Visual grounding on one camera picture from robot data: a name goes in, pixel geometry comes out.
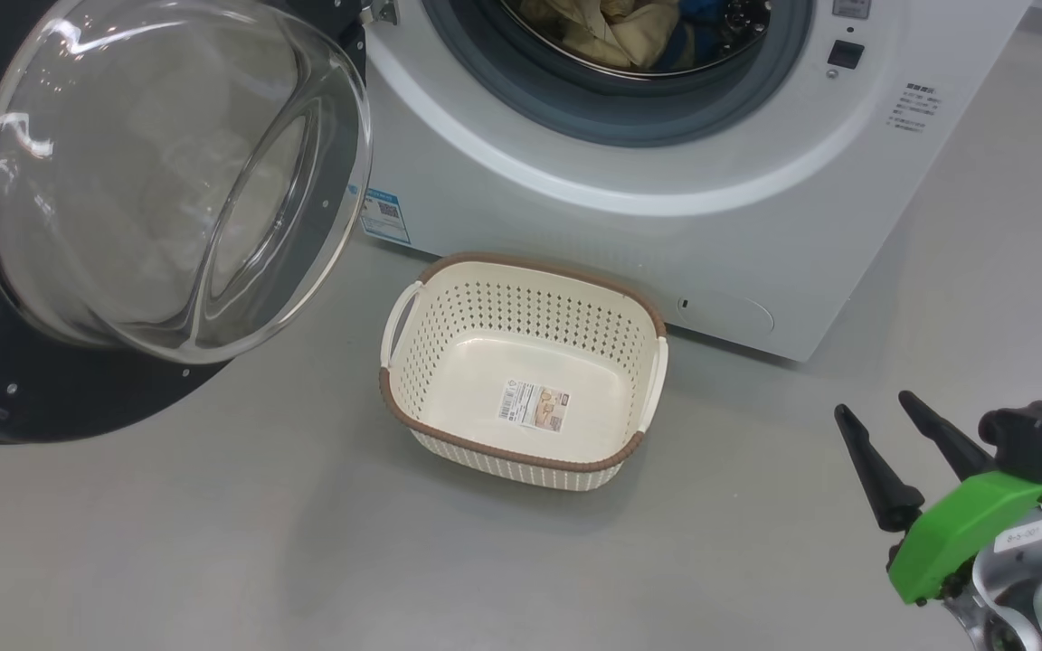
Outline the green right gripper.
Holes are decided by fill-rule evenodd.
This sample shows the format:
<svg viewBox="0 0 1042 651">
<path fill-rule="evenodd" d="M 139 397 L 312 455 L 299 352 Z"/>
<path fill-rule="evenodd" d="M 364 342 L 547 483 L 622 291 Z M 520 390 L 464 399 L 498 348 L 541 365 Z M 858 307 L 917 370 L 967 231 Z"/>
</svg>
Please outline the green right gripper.
<svg viewBox="0 0 1042 651">
<path fill-rule="evenodd" d="M 886 464 L 855 412 L 836 405 L 835 421 L 880 531 L 908 531 L 888 572 L 897 596 L 904 603 L 938 600 L 947 577 L 981 549 L 1001 553 L 1042 543 L 1042 524 L 1020 522 L 1042 505 L 1042 485 L 991 471 L 993 458 L 913 392 L 900 391 L 898 400 L 963 481 L 925 514 L 922 492 Z"/>
</svg>

